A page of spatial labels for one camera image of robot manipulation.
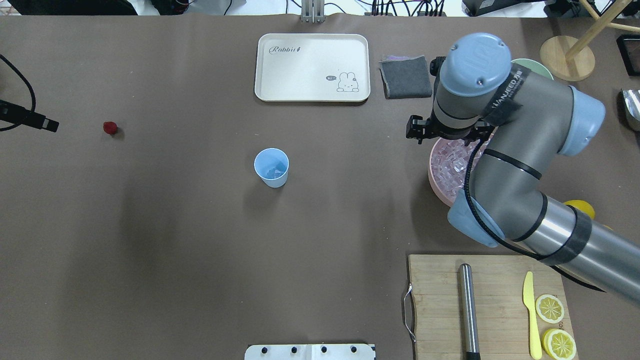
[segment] red berry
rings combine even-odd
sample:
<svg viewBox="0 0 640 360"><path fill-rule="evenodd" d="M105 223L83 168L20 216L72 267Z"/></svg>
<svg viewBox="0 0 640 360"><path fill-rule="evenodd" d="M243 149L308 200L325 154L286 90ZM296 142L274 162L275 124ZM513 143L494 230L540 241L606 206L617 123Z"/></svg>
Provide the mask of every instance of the red berry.
<svg viewBox="0 0 640 360"><path fill-rule="evenodd" d="M113 121L106 121L102 125L102 129L104 130L105 133L109 135L115 135L115 133L118 132L118 126Z"/></svg>

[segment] blue cup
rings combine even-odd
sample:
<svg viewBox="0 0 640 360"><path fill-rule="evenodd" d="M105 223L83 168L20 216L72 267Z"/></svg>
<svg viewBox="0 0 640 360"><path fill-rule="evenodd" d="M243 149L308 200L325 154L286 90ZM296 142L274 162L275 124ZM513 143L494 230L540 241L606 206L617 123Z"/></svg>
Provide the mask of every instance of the blue cup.
<svg viewBox="0 0 640 360"><path fill-rule="evenodd" d="M264 149L255 157L253 168L265 184L279 188L287 182L289 158L280 149Z"/></svg>

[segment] yellow lemon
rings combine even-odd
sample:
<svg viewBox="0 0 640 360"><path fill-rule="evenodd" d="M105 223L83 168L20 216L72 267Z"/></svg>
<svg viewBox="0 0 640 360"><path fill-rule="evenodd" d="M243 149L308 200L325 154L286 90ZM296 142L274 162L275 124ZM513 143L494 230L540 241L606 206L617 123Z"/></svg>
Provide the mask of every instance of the yellow lemon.
<svg viewBox="0 0 640 360"><path fill-rule="evenodd" d="M536 300L536 312L548 323L559 323L564 318L564 306L559 298L544 294Z"/></svg>
<svg viewBox="0 0 640 360"><path fill-rule="evenodd" d="M566 331L551 329L545 332L542 347L554 360L572 360L575 357L575 340Z"/></svg>
<svg viewBox="0 0 640 360"><path fill-rule="evenodd" d="M565 201L564 205L573 206L581 212L589 215L592 220L596 217L596 211L593 209L593 206L584 200L569 200Z"/></svg>

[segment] wooden cutting board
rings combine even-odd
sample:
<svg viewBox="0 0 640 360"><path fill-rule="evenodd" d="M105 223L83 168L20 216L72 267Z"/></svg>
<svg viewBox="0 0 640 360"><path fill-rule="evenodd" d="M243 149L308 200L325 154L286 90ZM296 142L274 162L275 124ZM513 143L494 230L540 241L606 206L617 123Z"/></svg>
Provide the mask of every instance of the wooden cutting board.
<svg viewBox="0 0 640 360"><path fill-rule="evenodd" d="M522 303L522 284L533 272L534 296L557 296L564 319L550 324L538 318L542 335L564 329L573 336L561 276L526 256L409 255L413 285L416 360L460 360L463 352L458 268L471 265L476 300L480 355L483 360L531 360L529 318ZM551 359L542 350L542 359Z"/></svg>

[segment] plastic cup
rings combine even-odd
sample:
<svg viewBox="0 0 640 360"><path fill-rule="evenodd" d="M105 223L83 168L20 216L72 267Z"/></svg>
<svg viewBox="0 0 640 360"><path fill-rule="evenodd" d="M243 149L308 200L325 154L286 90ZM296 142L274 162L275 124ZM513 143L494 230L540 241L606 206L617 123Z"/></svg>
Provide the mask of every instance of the plastic cup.
<svg viewBox="0 0 640 360"><path fill-rule="evenodd" d="M258 153L253 168L267 186L279 188L287 182L289 158L282 150L270 147Z"/></svg>
<svg viewBox="0 0 640 360"><path fill-rule="evenodd" d="M549 69L547 69L544 65L542 65L541 63L537 62L536 60L531 60L531 59L513 59L511 60L512 63L516 63L519 65L522 65L528 69L530 69L531 71L535 72L538 75L542 75L546 78L549 78L551 80L554 79L554 76L551 74L551 71L549 71Z"/></svg>

